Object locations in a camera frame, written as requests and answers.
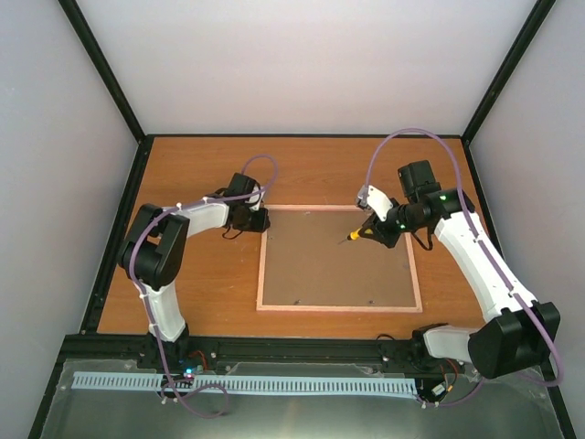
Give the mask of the yellow handled screwdriver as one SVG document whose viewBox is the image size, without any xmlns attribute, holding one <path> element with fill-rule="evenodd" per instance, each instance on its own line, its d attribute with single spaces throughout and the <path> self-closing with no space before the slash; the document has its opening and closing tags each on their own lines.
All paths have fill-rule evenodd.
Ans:
<svg viewBox="0 0 585 439">
<path fill-rule="evenodd" d="M 354 230 L 349 232 L 345 238 L 343 238 L 339 244 L 345 243 L 345 242 L 349 242 L 349 241 L 356 241 L 357 239 L 360 238 L 360 234 L 359 234 L 360 230 Z"/>
</svg>

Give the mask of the pink picture frame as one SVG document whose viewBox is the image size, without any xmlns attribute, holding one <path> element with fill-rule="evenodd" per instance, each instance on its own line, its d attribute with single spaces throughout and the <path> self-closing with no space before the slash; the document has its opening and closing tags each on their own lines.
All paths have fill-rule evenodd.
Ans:
<svg viewBox="0 0 585 439">
<path fill-rule="evenodd" d="M 262 312 L 419 313 L 412 239 L 392 249 L 347 239 L 366 212 L 343 205 L 271 205 L 261 236 L 256 308 Z"/>
</svg>

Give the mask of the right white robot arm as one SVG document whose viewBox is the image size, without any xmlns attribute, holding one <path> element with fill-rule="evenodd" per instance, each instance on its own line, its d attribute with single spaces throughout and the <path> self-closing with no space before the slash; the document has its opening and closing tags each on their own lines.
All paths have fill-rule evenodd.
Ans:
<svg viewBox="0 0 585 439">
<path fill-rule="evenodd" d="M 459 187 L 442 188 L 427 160 L 400 168 L 399 180 L 404 204 L 369 183 L 360 188 L 356 204 L 369 216 L 349 239 L 391 249 L 402 235 L 426 230 L 422 248 L 431 250 L 434 240 L 444 246 L 471 286 L 484 319 L 479 329 L 435 324 L 415 331 L 420 356 L 469 363 L 489 380 L 558 361 L 558 309 L 539 302 L 516 278 L 466 194 Z"/>
</svg>

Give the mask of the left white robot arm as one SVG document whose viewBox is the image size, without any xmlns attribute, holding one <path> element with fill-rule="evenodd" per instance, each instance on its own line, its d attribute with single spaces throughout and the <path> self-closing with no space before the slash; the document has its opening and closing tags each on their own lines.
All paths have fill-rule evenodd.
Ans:
<svg viewBox="0 0 585 439">
<path fill-rule="evenodd" d="M 270 227 L 262 206 L 267 187 L 242 173 L 199 201 L 162 208 L 142 205 L 117 256 L 118 266 L 133 282 L 144 304 L 148 331 L 161 341 L 157 355 L 170 368 L 184 366 L 190 357 L 188 326 L 179 309 L 176 278 L 187 240 L 203 231 L 223 229 L 263 233 Z"/>
</svg>

